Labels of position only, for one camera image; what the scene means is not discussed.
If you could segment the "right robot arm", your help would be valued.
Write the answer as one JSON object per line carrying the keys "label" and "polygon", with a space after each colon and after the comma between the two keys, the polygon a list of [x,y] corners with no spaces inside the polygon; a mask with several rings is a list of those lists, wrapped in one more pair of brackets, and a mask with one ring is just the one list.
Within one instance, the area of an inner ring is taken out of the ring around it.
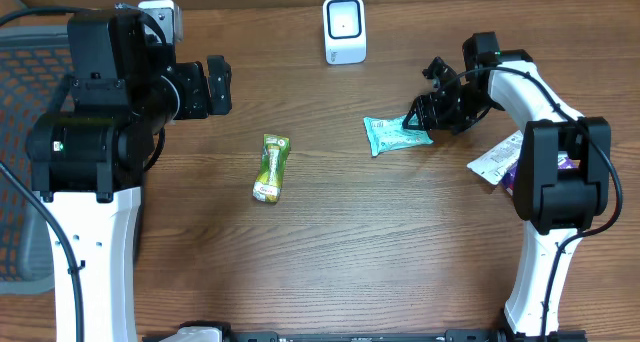
{"label": "right robot arm", "polygon": [[584,341],[562,331],[558,310],[578,244],[612,227],[623,194],[610,159],[611,127],[569,107],[542,79],[523,49],[503,50],[493,32],[462,45],[458,73],[436,57],[423,70],[433,89],[416,97],[402,125],[409,130],[470,129],[490,110],[506,112],[523,134],[513,182],[524,242],[499,328],[477,341]]}

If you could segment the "white tube gold cap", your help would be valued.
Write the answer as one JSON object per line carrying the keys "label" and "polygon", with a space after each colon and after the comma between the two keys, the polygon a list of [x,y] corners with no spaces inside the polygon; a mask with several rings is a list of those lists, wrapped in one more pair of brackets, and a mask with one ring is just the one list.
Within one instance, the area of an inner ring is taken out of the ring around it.
{"label": "white tube gold cap", "polygon": [[516,131],[477,159],[469,162],[467,168],[489,182],[497,185],[517,162],[523,141],[521,131]]}

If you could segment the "green snack packet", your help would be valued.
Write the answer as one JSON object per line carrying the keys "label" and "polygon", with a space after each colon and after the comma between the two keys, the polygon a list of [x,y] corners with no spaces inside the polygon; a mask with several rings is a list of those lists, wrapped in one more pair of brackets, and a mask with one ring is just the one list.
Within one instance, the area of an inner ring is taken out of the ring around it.
{"label": "green snack packet", "polygon": [[253,186],[253,196],[258,201],[276,203],[279,200],[290,149],[287,137],[264,135],[260,170]]}

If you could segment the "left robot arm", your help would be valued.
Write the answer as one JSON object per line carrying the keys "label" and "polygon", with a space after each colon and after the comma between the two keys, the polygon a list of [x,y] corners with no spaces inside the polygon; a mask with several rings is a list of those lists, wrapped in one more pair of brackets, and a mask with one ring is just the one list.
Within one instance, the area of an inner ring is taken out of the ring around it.
{"label": "left robot arm", "polygon": [[220,55],[180,63],[174,8],[84,10],[68,21],[73,69],[27,140],[54,257],[57,337],[133,341],[143,185],[166,126],[231,111]]}

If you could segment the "purple sanitary pad pack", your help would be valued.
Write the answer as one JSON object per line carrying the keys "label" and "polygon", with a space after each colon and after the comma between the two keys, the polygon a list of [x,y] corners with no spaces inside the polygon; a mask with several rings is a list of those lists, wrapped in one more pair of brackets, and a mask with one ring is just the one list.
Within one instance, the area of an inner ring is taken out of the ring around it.
{"label": "purple sanitary pad pack", "polygon": [[[501,180],[501,185],[504,187],[505,191],[512,196],[514,190],[514,182],[517,173],[518,162],[515,162],[511,167],[508,168],[506,174],[503,176]],[[569,159],[566,155],[560,155],[558,157],[558,169],[576,169],[577,164]]]}

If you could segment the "mint green wipes pack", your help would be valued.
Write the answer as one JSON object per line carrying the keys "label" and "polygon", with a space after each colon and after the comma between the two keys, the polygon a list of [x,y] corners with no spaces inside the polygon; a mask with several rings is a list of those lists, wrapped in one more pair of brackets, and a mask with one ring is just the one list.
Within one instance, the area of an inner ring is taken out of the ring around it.
{"label": "mint green wipes pack", "polygon": [[409,129],[402,126],[405,117],[395,119],[377,119],[364,117],[363,123],[370,144],[371,155],[378,155],[399,149],[421,145],[431,145],[433,140],[423,129],[411,130],[418,126],[418,119],[413,116],[409,121]]}

